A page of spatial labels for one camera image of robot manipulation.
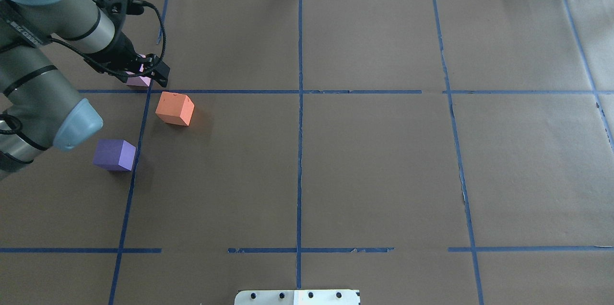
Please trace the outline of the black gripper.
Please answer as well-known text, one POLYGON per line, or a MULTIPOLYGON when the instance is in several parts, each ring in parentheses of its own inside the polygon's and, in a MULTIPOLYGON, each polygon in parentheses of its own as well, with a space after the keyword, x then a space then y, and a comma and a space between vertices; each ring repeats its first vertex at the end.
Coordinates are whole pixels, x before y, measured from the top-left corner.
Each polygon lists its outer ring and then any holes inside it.
POLYGON ((90 60, 85 59, 85 62, 99 73, 106 72, 117 78, 129 78, 144 72, 145 77, 161 87, 168 85, 170 67, 161 59, 136 53, 131 40, 123 32, 105 49, 87 56, 90 60))

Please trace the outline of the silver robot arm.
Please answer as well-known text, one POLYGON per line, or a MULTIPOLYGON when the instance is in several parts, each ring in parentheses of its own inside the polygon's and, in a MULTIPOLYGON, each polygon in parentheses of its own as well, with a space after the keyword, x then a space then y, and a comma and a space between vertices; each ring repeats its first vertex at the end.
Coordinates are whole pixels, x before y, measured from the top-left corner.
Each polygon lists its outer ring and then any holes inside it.
POLYGON ((58 44, 100 74, 125 83, 145 76, 166 87, 166 31, 160 10, 145 0, 1 0, 1 178, 56 148, 70 151, 103 127, 90 102, 41 51, 58 44), (127 16, 152 9, 161 54, 141 56, 123 32, 127 16))

